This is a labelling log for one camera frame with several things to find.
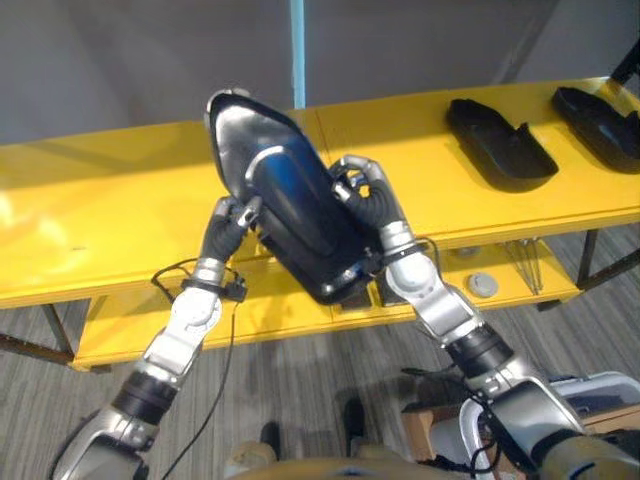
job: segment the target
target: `yellow shelf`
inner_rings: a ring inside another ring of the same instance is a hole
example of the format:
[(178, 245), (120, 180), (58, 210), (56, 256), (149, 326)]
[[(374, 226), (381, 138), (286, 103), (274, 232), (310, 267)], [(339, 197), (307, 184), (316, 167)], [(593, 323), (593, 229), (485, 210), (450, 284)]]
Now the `yellow shelf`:
[[(536, 296), (517, 273), (504, 248), (499, 245), (487, 245), (471, 258), (459, 258), (454, 253), (443, 252), (443, 276), (447, 282), (469, 296), (480, 309), (552, 299), (568, 300), (577, 295), (578, 289), (543, 242), (539, 243), (538, 251), (544, 288)], [(406, 305), (382, 307), (374, 283), (368, 287), (373, 300), (371, 308), (342, 311), (339, 306), (327, 307), (315, 303), (274, 259), (247, 261), (236, 267), (249, 286), (249, 295), (237, 310), (238, 343), (413, 318), (411, 308)], [(499, 291), (494, 297), (475, 297), (467, 289), (466, 279), (479, 271), (489, 273), (498, 281)], [(225, 303), (220, 323), (205, 339), (205, 349), (228, 344), (232, 310), (232, 304)], [(141, 355), (168, 319), (169, 303), (157, 290), (139, 289), (96, 298), (91, 302), (72, 366), (83, 370), (93, 365), (133, 360)]]
[[(640, 220), (640, 177), (613, 172), (551, 108), (560, 85), (640, 109), (605, 79), (446, 90), (292, 113), (329, 164), (378, 160), (414, 232), (441, 248), (491, 244)], [(527, 121), (560, 171), (525, 193), (491, 188), (444, 117), (473, 98)], [(225, 195), (200, 122), (129, 128), (0, 147), (0, 308), (145, 288), (157, 270), (197, 255)], [(248, 243), (236, 256), (264, 255)]]
[[(562, 80), (403, 95), (318, 108), (328, 158), (346, 153), (379, 161), (409, 223), (443, 249), (542, 237), (640, 220), (640, 175), (610, 170), (570, 131), (551, 98), (574, 86), (621, 113), (640, 101), (606, 79)], [(491, 187), (462, 151), (445, 116), (452, 100), (471, 98), (512, 125), (528, 122), (559, 172), (539, 188)]]

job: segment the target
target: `gray wall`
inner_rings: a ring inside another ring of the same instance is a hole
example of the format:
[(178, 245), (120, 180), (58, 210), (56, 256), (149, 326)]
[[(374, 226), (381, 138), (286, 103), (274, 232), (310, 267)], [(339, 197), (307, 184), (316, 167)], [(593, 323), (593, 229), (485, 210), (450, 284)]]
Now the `gray wall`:
[(201, 118), (242, 85), (291, 108), (286, 0), (2, 0), (0, 143)]
[[(307, 0), (311, 105), (606, 75), (637, 0)], [(4, 0), (0, 143), (200, 118), (248, 88), (291, 108), (287, 0)]]
[(638, 0), (323, 0), (307, 4), (310, 104), (608, 75)]

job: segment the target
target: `blue pole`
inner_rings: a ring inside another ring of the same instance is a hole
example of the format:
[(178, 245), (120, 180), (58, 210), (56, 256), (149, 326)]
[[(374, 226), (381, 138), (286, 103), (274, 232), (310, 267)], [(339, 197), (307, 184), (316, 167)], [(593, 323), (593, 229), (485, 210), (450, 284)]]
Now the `blue pole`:
[(293, 54), (292, 81), (293, 106), (307, 106), (307, 82), (305, 71), (304, 0), (289, 0), (291, 10), (291, 51)]

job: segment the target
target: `robotic hand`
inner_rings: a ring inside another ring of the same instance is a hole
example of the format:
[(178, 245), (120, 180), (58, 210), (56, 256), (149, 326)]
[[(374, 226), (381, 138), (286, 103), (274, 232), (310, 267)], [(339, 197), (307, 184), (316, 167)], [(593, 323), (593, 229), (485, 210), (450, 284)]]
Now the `robotic hand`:
[(246, 206), (220, 199), (204, 236), (193, 274), (171, 308), (166, 328), (151, 342), (111, 404), (70, 436), (50, 478), (146, 478), (138, 452), (151, 448), (158, 425), (184, 383), (202, 341), (220, 319), (225, 263), (242, 243), (261, 201)]
[[(350, 171), (356, 174), (349, 177)], [(419, 321), (462, 371), (469, 389), (489, 406), (489, 425), (512, 463), (552, 478), (574, 478), (587, 471), (616, 478), (637, 473), (634, 459), (584, 436), (573, 409), (544, 377), (509, 348), (460, 291), (442, 281), (416, 243), (376, 162), (347, 155), (331, 172), (337, 179), (335, 196), (379, 230), (387, 283), (413, 306)], [(358, 190), (365, 184), (369, 195), (363, 197)]]

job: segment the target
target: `gray carpet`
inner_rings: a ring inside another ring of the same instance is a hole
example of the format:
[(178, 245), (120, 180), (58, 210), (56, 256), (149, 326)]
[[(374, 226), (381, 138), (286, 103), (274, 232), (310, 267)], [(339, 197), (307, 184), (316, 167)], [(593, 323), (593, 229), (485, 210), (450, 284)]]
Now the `gray carpet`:
[[(575, 278), (584, 234), (548, 239)], [(640, 244), (638, 225), (604, 231), (594, 269)], [(59, 305), (65, 325), (77, 337), (86, 303)], [(617, 370), (640, 378), (640, 269), (572, 300), (538, 313), (518, 307), (487, 313), (492, 325), (548, 374)], [(242, 310), (238, 311), (242, 321)], [(0, 330), (52, 345), (37, 308), (0, 311)], [(225, 351), (203, 354), (195, 372), (162, 424), (150, 455), (159, 478), (206, 414), (218, 387)], [(64, 436), (78, 419), (112, 398), (128, 366), (87, 374), (11, 353), (0, 353), (0, 478), (44, 478)], [(446, 403), (442, 386), (418, 389), (400, 374), (403, 366), (438, 369), (446, 354), (412, 322), (312, 335), (236, 347), (226, 392), (211, 424), (185, 456), (174, 478), (218, 478), (232, 447), (256, 439), (268, 420), (280, 422), (286, 458), (342, 455), (342, 403), (354, 392), (367, 410), (372, 441), (408, 457), (400, 411), (418, 397)]]

